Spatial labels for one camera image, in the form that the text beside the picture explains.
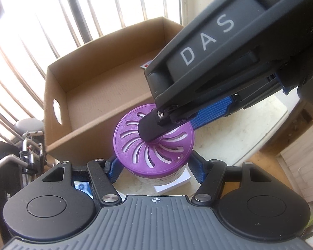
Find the black mount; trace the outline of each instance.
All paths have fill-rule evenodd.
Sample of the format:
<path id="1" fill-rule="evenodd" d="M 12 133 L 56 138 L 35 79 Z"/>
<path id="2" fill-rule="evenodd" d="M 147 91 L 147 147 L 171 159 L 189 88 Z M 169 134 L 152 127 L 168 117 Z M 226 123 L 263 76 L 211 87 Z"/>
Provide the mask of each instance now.
<path id="1" fill-rule="evenodd" d="M 145 76 L 157 106 L 139 121 L 146 142 L 229 96 L 225 116 L 297 86 L 313 104 L 313 0 L 214 0 Z"/>

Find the blue object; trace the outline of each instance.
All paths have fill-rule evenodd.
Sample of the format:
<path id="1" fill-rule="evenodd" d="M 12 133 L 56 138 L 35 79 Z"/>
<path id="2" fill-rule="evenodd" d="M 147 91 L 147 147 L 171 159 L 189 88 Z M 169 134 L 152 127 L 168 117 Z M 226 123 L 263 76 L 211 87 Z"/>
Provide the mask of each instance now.
<path id="1" fill-rule="evenodd" d="M 206 179 L 206 174 L 204 172 L 203 163 L 200 162 L 195 157 L 190 157 L 188 161 L 188 166 L 194 175 L 195 179 L 198 183 L 202 184 L 204 180 Z"/>
<path id="2" fill-rule="evenodd" d="M 191 119 L 191 125 L 193 125 L 194 130 L 210 123 L 220 117 L 227 114 L 228 106 L 232 103 L 231 97 L 226 97 L 210 106 L 200 110 L 198 115 Z"/>
<path id="3" fill-rule="evenodd" d="M 111 163 L 110 171 L 107 173 L 108 179 L 111 183 L 116 182 L 119 175 L 122 173 L 123 168 L 124 166 L 121 164 L 118 158 L 113 160 L 113 162 Z"/>

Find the small card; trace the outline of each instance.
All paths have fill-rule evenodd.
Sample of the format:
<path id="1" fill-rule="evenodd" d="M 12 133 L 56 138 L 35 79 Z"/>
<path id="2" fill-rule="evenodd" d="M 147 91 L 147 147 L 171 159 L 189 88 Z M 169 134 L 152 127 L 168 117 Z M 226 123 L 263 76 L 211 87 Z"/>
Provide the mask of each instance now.
<path id="1" fill-rule="evenodd" d="M 149 60 L 147 63 L 143 64 L 142 66 L 140 66 L 141 68 L 143 68 L 144 70 L 149 66 L 149 64 L 151 64 L 153 60 Z"/>

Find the purple lid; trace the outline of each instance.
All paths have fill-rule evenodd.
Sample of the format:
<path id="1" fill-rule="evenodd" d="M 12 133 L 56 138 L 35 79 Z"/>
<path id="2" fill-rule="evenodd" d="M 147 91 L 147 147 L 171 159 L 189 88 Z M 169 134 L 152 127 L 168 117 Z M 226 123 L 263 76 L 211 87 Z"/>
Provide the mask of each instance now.
<path id="1" fill-rule="evenodd" d="M 162 178 L 187 164 L 194 146 L 194 129 L 188 122 L 147 143 L 139 137 L 138 122 L 155 109 L 147 104 L 129 112 L 116 127 L 114 150 L 119 161 L 132 173 L 144 178 Z"/>

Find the silver screw head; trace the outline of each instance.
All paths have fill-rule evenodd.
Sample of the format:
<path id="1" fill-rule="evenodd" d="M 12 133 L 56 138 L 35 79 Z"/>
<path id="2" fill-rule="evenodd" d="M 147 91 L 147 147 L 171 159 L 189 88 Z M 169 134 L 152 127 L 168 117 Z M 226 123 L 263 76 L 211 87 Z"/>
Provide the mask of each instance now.
<path id="1" fill-rule="evenodd" d="M 114 194 L 107 194 L 102 197 L 102 200 L 107 203 L 115 202 L 118 199 L 119 199 L 118 195 L 114 195 Z"/>
<path id="2" fill-rule="evenodd" d="M 207 202 L 211 200 L 211 196 L 208 194 L 198 194 L 195 196 L 196 201 L 198 202 Z"/>

